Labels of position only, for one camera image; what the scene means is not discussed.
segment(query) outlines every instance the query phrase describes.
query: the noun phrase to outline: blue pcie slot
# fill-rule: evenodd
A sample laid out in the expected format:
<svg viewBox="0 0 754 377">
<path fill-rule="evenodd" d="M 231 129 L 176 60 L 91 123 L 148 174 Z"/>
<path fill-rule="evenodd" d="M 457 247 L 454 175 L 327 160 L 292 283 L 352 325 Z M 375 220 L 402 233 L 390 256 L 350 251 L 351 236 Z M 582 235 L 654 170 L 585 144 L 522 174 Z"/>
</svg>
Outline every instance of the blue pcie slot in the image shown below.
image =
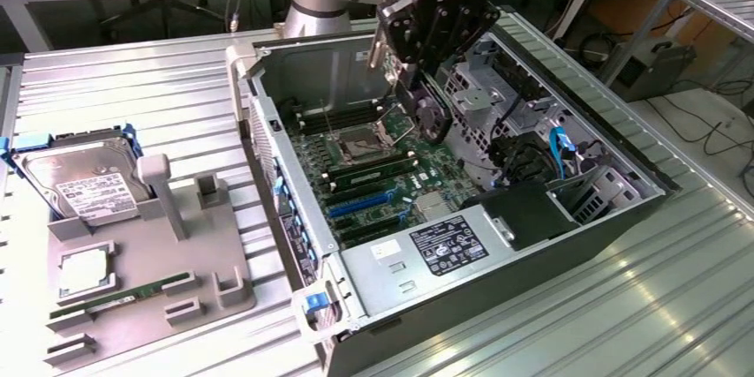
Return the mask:
<svg viewBox="0 0 754 377">
<path fill-rule="evenodd" d="M 368 207 L 383 205 L 393 200 L 394 194 L 395 189 L 379 194 L 378 196 L 373 196 L 371 198 L 366 198 L 354 203 L 348 203 L 342 207 L 334 207 L 332 209 L 330 209 L 330 218 L 338 218 L 339 216 L 360 211 L 362 209 L 367 209 Z"/>
</svg>

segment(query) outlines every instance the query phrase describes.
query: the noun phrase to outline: circuit board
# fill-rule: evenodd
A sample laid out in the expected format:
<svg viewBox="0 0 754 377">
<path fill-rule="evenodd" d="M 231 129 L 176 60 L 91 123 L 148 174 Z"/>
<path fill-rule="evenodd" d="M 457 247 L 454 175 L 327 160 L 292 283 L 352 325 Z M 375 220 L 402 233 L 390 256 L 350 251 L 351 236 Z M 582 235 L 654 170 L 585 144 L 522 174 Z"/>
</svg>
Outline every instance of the circuit board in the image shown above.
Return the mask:
<svg viewBox="0 0 754 377">
<path fill-rule="evenodd" d="M 366 124 L 310 135 L 290 132 L 323 215 L 344 248 L 458 211 L 481 193 L 450 149 L 427 143 L 413 127 L 393 107 Z"/>
</svg>

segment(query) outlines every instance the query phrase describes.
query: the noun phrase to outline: electronic device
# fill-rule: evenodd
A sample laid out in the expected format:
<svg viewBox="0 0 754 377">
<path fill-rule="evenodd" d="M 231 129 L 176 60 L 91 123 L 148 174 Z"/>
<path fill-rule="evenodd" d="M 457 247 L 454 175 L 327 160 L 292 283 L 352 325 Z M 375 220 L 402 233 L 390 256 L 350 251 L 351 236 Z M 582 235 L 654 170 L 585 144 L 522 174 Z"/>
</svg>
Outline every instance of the electronic device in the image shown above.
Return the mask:
<svg viewBox="0 0 754 377">
<path fill-rule="evenodd" d="M 136 175 L 142 149 L 131 125 L 96 132 L 30 134 L 0 139 L 0 156 L 46 199 L 55 219 L 79 216 L 90 226 L 138 216 L 152 198 Z"/>
<path fill-rule="evenodd" d="M 502 28 L 423 72 L 435 106 L 415 114 L 390 51 L 367 70 L 373 41 L 262 43 L 240 81 L 247 157 L 328 375 L 593 258 L 677 188 Z M 443 137 L 426 124 L 441 115 Z"/>
<path fill-rule="evenodd" d="M 626 45 L 621 43 L 610 55 L 618 54 Z M 611 88 L 626 102 L 662 96 L 694 59 L 697 50 L 693 46 L 685 46 L 666 36 L 649 37 L 634 49 Z"/>
</svg>

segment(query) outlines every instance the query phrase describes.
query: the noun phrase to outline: warning label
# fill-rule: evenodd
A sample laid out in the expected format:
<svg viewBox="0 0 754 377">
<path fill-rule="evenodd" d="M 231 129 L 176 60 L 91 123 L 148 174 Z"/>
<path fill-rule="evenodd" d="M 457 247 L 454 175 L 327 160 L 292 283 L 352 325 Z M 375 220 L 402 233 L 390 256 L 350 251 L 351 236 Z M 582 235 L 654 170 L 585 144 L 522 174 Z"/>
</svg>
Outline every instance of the warning label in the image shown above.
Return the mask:
<svg viewBox="0 0 754 377">
<path fill-rule="evenodd" d="M 103 218 L 136 209 L 134 195 L 128 191 L 120 173 L 70 181 L 55 186 L 68 205 L 86 220 Z"/>
<path fill-rule="evenodd" d="M 462 215 L 410 236 L 434 275 L 443 275 L 489 256 Z"/>
</svg>

